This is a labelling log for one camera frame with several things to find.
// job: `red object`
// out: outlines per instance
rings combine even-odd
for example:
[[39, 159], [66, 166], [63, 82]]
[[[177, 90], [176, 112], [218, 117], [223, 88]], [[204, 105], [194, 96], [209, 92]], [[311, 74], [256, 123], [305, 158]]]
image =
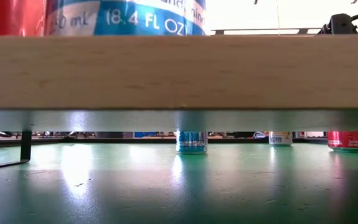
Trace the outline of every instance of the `red object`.
[[0, 0], [0, 35], [42, 35], [44, 0]]
[[331, 148], [358, 149], [357, 131], [329, 131], [327, 140]]

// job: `white and blue can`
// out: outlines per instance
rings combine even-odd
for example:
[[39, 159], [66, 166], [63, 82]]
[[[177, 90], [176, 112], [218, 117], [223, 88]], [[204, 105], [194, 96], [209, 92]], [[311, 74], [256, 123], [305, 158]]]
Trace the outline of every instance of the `white and blue can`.
[[206, 0], [47, 0], [45, 35], [205, 35]]
[[208, 151], [208, 132], [178, 131], [176, 151], [181, 154], [204, 154]]

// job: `wooden board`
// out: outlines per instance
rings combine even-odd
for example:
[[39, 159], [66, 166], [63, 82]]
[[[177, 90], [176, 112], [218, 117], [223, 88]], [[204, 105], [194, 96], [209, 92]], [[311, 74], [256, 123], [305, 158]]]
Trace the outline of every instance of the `wooden board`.
[[13, 108], [358, 108], [358, 36], [0, 37]]

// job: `can label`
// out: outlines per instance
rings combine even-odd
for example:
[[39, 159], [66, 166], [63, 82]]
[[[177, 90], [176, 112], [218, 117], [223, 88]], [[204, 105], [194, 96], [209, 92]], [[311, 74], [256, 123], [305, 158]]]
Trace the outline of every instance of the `can label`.
[[327, 140], [331, 148], [358, 149], [358, 131], [329, 131]]
[[292, 132], [270, 131], [268, 142], [272, 145], [290, 145], [292, 144]]
[[206, 152], [208, 150], [208, 133], [178, 131], [176, 133], [176, 149], [178, 152]]
[[48, 0], [46, 35], [205, 35], [206, 0]]

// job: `metal frame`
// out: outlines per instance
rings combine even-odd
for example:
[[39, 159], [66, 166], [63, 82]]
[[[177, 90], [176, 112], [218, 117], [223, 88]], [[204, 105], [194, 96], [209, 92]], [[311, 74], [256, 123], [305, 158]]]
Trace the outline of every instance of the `metal frame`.
[[32, 131], [23, 131], [21, 138], [21, 157], [18, 162], [0, 164], [0, 168], [24, 164], [31, 160]]

